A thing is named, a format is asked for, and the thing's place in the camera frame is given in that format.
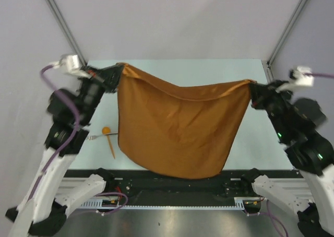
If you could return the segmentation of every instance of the cloth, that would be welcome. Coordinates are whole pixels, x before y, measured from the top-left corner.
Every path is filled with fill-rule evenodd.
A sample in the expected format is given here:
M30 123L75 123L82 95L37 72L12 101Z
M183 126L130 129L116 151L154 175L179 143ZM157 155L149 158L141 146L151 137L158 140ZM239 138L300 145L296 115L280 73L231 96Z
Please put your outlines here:
M124 64L117 92L121 151L163 175L219 174L251 99L251 80L179 87L119 64Z

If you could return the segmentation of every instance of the white connector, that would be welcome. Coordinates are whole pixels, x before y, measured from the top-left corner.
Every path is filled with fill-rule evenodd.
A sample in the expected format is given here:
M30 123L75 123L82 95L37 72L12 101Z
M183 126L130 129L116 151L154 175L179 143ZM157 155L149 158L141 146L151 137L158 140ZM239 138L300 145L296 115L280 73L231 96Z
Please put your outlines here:
M310 75L312 69L307 66L298 66L290 71L289 83L285 83L276 89L276 92L298 91L305 87L312 87L314 77Z
M63 55L60 64L65 67L65 73L77 77L90 78L91 76L80 69L80 61L78 55L66 54Z

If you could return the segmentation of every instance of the silver fork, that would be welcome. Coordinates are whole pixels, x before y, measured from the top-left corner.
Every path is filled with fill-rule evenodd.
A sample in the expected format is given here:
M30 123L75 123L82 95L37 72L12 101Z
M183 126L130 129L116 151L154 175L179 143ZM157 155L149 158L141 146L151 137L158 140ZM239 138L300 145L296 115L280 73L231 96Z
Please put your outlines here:
M118 133L109 133L109 134L100 134L100 135L89 135L87 136L86 140L94 140L96 138L99 138L101 136L106 136L106 135L116 135Z

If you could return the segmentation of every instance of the metal beam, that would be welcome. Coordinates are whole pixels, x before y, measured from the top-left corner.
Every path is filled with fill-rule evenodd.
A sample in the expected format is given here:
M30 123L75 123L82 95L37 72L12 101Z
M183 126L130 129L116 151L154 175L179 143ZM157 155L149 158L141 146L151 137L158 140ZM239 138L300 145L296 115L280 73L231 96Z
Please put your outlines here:
M300 0L296 9L294 10L287 26L285 27L283 34L281 35L277 45L275 46L270 58L268 59L268 67L271 69L273 62L275 61L278 53L281 51L282 46L284 45L285 41L287 40L288 36L290 35L292 28L296 25L298 18L300 17L301 13L303 12L306 4L309 0Z
M58 5L56 3L55 0L45 0L47 5L49 6L52 14L54 15L55 19L57 20L58 25L60 26L61 30L63 31L67 42L69 43L70 47L72 48L73 52L75 52L80 60L81 65L87 65L87 62L76 42L76 40L74 39L74 36L70 30L70 28L68 27L61 11L58 8Z

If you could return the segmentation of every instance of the gray wall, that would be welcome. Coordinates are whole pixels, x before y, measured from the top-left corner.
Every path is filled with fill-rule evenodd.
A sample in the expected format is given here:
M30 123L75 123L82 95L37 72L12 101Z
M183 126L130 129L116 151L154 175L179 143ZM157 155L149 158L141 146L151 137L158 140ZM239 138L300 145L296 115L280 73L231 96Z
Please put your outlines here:
M272 70L276 79L287 79L288 70L307 65L315 73L334 74L334 1L311 0L276 58ZM315 80L313 88L298 96L316 99L328 122L319 132L334 144L334 80Z
M71 50L44 0L0 0L0 23L0 236L7 236L5 212L23 199L51 125L51 91L39 70ZM75 85L55 70L48 75Z

